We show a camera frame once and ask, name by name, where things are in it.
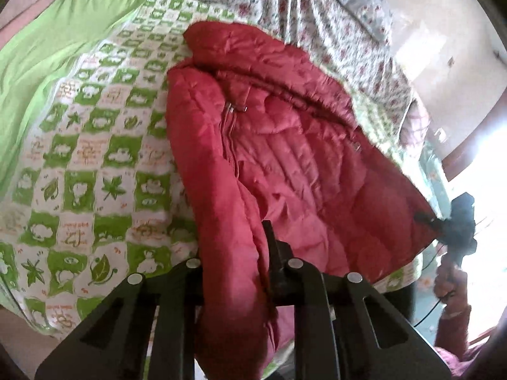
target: white wall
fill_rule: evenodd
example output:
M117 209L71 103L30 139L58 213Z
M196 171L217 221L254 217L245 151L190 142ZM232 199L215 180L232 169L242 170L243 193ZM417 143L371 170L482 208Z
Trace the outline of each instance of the white wall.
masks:
M401 11L415 22L423 21L430 31L447 37L440 55L414 80L432 115L433 130L443 127L447 134L446 142L436 144L443 158L500 98L507 86L507 68L493 54L489 20L476 0L387 1L395 12ZM451 57L455 64L449 68Z

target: round metal bolt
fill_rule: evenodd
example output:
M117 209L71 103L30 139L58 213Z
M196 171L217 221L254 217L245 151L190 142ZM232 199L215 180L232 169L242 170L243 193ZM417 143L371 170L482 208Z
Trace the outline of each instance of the round metal bolt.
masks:
M190 260L187 260L187 267L189 269L196 269L201 265L201 260L198 258L191 258Z
M351 283L361 283L361 281L363 281L363 277L359 273L355 273L355 272L349 273L347 275L347 279Z
M139 284L141 281L143 281L143 275L139 273L131 274L129 277L127 277L128 284L131 284L135 286L136 284Z
M291 258L288 261L288 266L291 269L300 269L301 267L303 267L303 260L300 260L298 258Z

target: red puffer jacket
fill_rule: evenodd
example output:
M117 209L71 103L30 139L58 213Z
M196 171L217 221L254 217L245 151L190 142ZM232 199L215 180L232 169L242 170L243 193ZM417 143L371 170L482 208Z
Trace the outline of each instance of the red puffer jacket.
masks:
M184 37L193 57L168 72L167 124L203 264L197 358L213 380L259 379L293 338L292 308L269 304L262 220L321 271L374 282L434 239L413 220L434 214L305 52L239 24Z

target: hand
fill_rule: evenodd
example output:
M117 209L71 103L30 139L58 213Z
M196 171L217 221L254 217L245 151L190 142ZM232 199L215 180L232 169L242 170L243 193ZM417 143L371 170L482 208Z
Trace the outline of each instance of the hand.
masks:
M454 291L452 297L446 297L445 300L442 300L444 304L447 304L446 314L460 313L467 309L467 286L468 274L454 264L449 255L443 256L442 263L437 268L437 278L435 279L433 292L435 296L441 299Z

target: jacket sleeve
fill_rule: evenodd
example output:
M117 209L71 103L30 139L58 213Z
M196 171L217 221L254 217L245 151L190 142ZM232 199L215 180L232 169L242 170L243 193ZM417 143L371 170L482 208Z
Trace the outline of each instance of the jacket sleeve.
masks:
M460 361L468 350L468 324L471 311L472 307L468 306L463 313L451 318L446 318L442 313L437 329L435 347L447 350Z

